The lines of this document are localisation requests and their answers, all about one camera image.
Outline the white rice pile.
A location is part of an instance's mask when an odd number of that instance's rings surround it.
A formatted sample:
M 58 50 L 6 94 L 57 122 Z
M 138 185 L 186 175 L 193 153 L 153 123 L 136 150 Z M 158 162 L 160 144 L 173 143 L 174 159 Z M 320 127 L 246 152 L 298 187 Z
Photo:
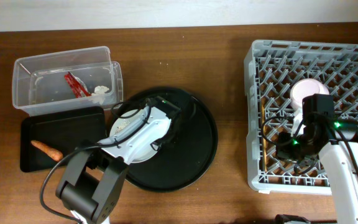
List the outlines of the white rice pile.
M 120 132 L 122 129 L 124 129 L 126 126 L 130 124 L 129 121 L 123 121 L 117 126 L 117 132 Z

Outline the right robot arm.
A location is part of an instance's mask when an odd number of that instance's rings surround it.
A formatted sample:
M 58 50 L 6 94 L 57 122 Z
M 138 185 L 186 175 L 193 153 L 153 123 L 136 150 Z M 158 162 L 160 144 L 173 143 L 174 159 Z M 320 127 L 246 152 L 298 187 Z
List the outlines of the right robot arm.
M 317 163 L 325 170 L 338 223 L 358 223 L 358 121 L 334 113 L 331 95 L 314 94 L 302 102 L 295 133 L 278 135 L 276 156 L 302 175 Z

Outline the orange carrot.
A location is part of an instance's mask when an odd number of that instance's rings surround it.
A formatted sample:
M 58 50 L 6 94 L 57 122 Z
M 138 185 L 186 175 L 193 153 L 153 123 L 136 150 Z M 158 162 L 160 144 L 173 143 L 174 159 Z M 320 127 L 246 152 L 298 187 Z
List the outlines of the orange carrot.
M 40 141 L 31 140 L 31 144 L 36 147 L 37 149 L 40 149 L 42 152 L 44 152 L 48 157 L 53 159 L 56 162 L 59 162 L 63 159 L 63 154 L 59 150 L 50 147 Z

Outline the pink white bowl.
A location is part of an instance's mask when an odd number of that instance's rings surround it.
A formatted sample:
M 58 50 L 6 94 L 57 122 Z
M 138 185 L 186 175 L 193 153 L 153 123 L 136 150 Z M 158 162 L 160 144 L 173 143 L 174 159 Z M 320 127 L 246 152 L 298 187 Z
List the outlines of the pink white bowl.
M 291 107 L 294 110 L 301 109 L 303 99 L 314 94 L 328 95 L 329 90 L 321 82 L 312 78 L 296 82 L 290 91 Z

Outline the red snack wrapper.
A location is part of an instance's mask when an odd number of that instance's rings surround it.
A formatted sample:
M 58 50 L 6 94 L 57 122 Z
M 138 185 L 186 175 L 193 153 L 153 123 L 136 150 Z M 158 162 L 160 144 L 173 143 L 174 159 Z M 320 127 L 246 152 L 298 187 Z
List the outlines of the red snack wrapper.
M 76 98 L 84 98 L 91 96 L 91 93 L 87 90 L 86 85 L 77 79 L 71 72 L 64 75 L 64 79 L 71 88 Z

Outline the white tissue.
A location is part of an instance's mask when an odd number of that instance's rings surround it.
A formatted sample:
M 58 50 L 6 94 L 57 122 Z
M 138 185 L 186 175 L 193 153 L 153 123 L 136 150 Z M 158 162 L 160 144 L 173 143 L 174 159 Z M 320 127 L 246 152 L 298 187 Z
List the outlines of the white tissue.
M 110 89 L 106 86 L 96 86 L 94 88 L 94 92 L 92 92 L 91 96 L 93 97 L 92 102 L 93 103 L 99 103 L 102 105 L 105 100 L 105 94 L 107 94 L 110 91 Z

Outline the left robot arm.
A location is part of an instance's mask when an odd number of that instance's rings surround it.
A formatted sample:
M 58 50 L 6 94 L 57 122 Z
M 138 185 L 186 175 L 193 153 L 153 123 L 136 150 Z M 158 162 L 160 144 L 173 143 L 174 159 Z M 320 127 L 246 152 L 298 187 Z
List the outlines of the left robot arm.
M 131 164 L 153 158 L 194 114 L 190 97 L 151 96 L 130 103 L 109 137 L 77 147 L 59 161 L 67 167 L 56 196 L 77 223 L 106 223 Z

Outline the grey round plate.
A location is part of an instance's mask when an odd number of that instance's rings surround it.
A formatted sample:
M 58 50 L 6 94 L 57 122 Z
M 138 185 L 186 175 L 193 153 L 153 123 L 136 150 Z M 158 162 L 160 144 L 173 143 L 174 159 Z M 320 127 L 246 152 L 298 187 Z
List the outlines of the grey round plate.
M 123 158 L 126 164 L 141 163 L 151 159 L 157 153 L 158 146 L 152 143 L 162 137 L 158 128 L 160 124 L 154 120 L 146 106 L 131 118 L 119 118 L 112 126 L 107 142 L 112 144 L 132 136 L 114 147 L 104 148 L 113 157 Z

